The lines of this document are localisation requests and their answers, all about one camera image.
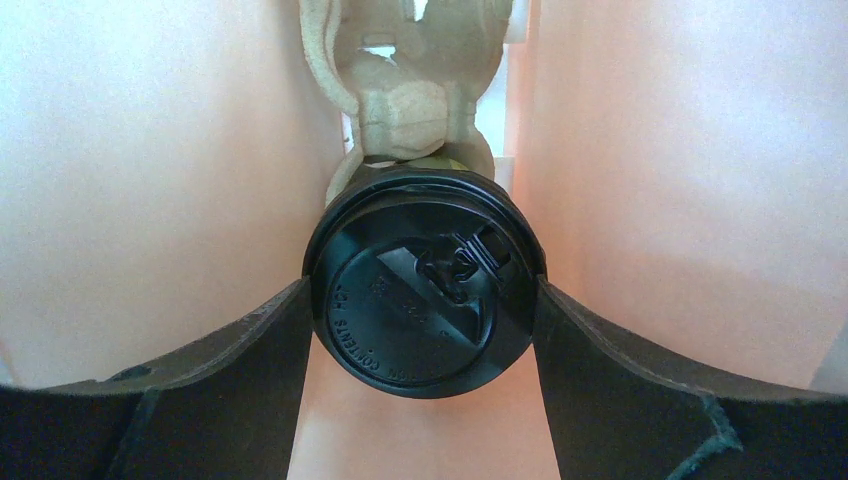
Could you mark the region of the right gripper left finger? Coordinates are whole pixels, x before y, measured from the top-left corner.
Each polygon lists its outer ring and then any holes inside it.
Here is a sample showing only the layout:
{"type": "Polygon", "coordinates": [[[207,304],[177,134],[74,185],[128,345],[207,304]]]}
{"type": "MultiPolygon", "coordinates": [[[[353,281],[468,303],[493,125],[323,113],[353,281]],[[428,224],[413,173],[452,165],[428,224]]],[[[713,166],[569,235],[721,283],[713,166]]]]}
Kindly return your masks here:
{"type": "Polygon", "coordinates": [[[104,381],[1,390],[5,479],[283,479],[312,339],[299,280],[104,381]]]}

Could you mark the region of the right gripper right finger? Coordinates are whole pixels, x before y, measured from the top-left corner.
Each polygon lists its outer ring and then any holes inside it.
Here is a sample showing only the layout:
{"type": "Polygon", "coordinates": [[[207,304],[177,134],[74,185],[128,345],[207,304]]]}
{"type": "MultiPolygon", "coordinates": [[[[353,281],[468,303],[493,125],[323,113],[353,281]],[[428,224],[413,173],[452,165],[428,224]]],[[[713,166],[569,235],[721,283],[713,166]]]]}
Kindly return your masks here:
{"type": "Polygon", "coordinates": [[[533,335],[564,479],[843,479],[847,399],[724,371],[538,283],[533,335]]]}

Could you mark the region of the black coffee lid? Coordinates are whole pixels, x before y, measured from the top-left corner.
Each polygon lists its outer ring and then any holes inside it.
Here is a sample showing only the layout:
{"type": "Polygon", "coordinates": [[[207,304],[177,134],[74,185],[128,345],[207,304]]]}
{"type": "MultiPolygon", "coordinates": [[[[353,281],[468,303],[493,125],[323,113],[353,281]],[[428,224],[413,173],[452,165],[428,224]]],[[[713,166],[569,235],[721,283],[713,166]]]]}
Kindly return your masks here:
{"type": "Polygon", "coordinates": [[[404,398],[473,391],[528,349],[543,249],[474,172],[394,167],[351,182],[306,248],[313,325],[359,381],[404,398]]]}

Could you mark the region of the orange paper bag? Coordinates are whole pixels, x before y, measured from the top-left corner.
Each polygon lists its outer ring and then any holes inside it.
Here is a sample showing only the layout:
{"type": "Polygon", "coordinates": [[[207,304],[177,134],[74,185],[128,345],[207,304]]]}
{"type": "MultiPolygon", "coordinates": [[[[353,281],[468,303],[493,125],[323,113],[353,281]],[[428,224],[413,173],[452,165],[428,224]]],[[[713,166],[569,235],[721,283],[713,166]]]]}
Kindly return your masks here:
{"type": "MultiPolygon", "coordinates": [[[[301,280],[344,155],[298,1],[1,5],[1,390],[104,381],[301,280]]],[[[700,363],[847,399],[847,5],[534,1],[513,197],[547,282],[700,363]]],[[[564,479],[532,348],[459,397],[310,343],[283,479],[564,479]]]]}

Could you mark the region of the green paper cup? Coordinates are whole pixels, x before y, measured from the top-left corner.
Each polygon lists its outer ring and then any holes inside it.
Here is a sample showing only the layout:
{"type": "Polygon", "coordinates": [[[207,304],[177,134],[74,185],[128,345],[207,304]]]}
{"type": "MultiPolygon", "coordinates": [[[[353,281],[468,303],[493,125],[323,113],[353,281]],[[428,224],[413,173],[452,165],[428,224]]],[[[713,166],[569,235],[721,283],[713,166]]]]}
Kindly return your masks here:
{"type": "Polygon", "coordinates": [[[459,161],[441,155],[410,160],[405,162],[404,166],[420,169],[468,171],[468,168],[459,161]]]}

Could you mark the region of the single brown pulp carrier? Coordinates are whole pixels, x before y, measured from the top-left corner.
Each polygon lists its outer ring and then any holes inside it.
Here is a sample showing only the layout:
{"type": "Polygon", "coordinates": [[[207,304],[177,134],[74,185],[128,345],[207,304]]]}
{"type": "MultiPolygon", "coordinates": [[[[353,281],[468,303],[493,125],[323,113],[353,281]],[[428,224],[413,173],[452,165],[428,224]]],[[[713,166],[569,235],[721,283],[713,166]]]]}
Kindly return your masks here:
{"type": "Polygon", "coordinates": [[[500,66],[510,1],[302,1],[303,49],[326,98],[351,122],[331,203],[369,159],[446,157],[488,179],[495,157],[475,125],[500,66]]]}

